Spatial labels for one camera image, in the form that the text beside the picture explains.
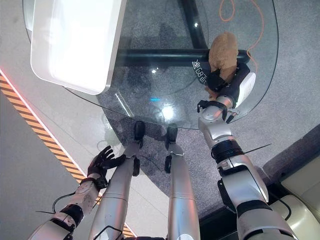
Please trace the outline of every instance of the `hazard tape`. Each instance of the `hazard tape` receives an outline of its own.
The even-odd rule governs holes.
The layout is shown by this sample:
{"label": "hazard tape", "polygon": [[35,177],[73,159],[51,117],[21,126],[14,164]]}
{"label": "hazard tape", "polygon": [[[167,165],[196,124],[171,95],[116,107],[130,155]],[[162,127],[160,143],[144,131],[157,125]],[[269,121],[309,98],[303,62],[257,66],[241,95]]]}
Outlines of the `hazard tape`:
{"label": "hazard tape", "polygon": [[[12,103],[13,107],[18,111],[21,117],[31,127],[35,134],[42,140],[44,145],[55,155],[59,162],[72,175],[72,177],[80,183],[86,178],[85,173],[79,168],[77,163],[71,158],[67,151],[61,146],[58,140],[53,136],[45,124],[39,119],[35,112],[31,109],[24,98],[19,94],[16,88],[11,84],[8,78],[0,70],[0,90],[5,97]],[[100,204],[100,196],[96,199],[96,203]],[[125,237],[136,237],[133,231],[125,224],[123,228]]]}

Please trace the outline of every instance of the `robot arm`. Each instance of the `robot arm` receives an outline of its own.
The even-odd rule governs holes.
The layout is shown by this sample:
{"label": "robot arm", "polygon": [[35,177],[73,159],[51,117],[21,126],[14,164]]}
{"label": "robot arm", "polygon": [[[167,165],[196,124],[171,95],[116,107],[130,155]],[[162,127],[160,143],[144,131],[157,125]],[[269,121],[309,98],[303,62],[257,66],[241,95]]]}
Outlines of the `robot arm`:
{"label": "robot arm", "polygon": [[221,175],[218,188],[223,203],[237,214],[239,239],[297,239],[286,221],[267,205],[267,187],[226,123],[228,109],[238,107],[254,83],[254,73],[244,63],[238,64],[234,80],[220,91],[216,101],[199,102],[198,127]]}
{"label": "robot arm", "polygon": [[93,209],[99,191],[108,184],[107,169],[119,166],[126,158],[114,158],[112,149],[107,146],[91,162],[88,176],[78,186],[75,195],[60,212],[55,213],[47,222],[40,225],[29,240],[72,240],[72,233],[82,219]]}

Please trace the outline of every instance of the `gray carpet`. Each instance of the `gray carpet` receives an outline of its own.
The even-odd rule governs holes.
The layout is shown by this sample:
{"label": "gray carpet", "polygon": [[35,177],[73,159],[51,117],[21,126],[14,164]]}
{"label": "gray carpet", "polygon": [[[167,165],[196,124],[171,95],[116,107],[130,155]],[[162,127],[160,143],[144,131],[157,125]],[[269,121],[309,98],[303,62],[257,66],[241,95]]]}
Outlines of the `gray carpet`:
{"label": "gray carpet", "polygon": [[[203,13],[200,17],[207,42],[212,42],[215,36],[227,30],[236,34],[240,49],[248,48],[258,38],[261,26],[260,16],[251,2],[235,1],[236,18],[232,23],[221,22],[218,17],[220,1],[214,3],[210,0],[197,1],[199,12]],[[264,95],[272,78],[278,49],[271,1],[258,0],[257,3],[264,15],[265,30],[261,42],[252,51],[259,70],[254,92],[241,109],[243,113],[252,109]],[[230,6],[226,5],[226,16],[230,10]],[[279,54],[272,83],[258,107],[231,124],[233,134],[244,151],[272,143],[269,147],[248,154],[267,183],[276,181],[282,173],[292,170],[286,166],[293,167],[296,164],[297,167],[307,160],[306,152],[311,149],[297,148],[297,145],[300,146],[299,140],[312,129],[311,132],[318,133],[319,128],[315,127],[320,123],[320,2],[279,0],[275,1],[275,10],[279,26]],[[157,1],[155,7],[153,1],[128,0],[120,48],[192,48],[177,1]],[[150,98],[162,96],[178,109],[172,121],[185,128],[196,128],[196,104],[201,99],[205,100],[208,94],[203,85],[194,81],[191,67],[161,68],[158,69],[159,74],[157,72],[154,75],[151,69],[116,68],[110,91],[98,96],[100,104],[111,110],[121,109],[114,97],[118,92],[136,119],[166,125],[170,122],[165,121],[161,108],[154,102],[148,103]],[[127,145],[132,139],[134,120],[109,110],[105,110],[105,114],[119,139]],[[164,127],[151,123],[147,125],[140,159],[142,170],[168,194],[170,176],[163,170],[167,154],[163,143],[164,133]],[[305,137],[304,146],[315,143],[316,136]],[[177,142],[185,150],[199,216],[203,217],[222,206],[217,188],[220,176],[198,130],[180,129]]]}

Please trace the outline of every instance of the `white tray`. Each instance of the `white tray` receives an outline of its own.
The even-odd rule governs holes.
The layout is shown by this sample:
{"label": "white tray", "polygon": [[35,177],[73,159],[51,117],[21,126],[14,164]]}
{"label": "white tray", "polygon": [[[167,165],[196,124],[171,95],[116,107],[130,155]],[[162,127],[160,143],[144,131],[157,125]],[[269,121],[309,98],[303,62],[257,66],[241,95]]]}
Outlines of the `white tray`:
{"label": "white tray", "polygon": [[127,0],[35,0],[31,68],[87,94],[109,89]]}

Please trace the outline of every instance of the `round glass tabletop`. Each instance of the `round glass tabletop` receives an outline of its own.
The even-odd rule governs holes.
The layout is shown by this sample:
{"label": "round glass tabletop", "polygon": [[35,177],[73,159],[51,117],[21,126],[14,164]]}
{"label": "round glass tabletop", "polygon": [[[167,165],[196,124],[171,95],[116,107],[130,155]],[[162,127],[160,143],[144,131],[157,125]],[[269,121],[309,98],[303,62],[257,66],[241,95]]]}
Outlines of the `round glass tabletop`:
{"label": "round glass tabletop", "polygon": [[[255,108],[267,92],[278,56],[278,26],[273,1],[128,0],[110,88],[98,95],[69,89],[110,111],[145,122],[197,129],[197,103],[209,94],[192,62],[208,62],[215,37],[227,31],[239,50],[254,58],[254,88],[233,119]],[[31,30],[34,0],[23,0]]]}

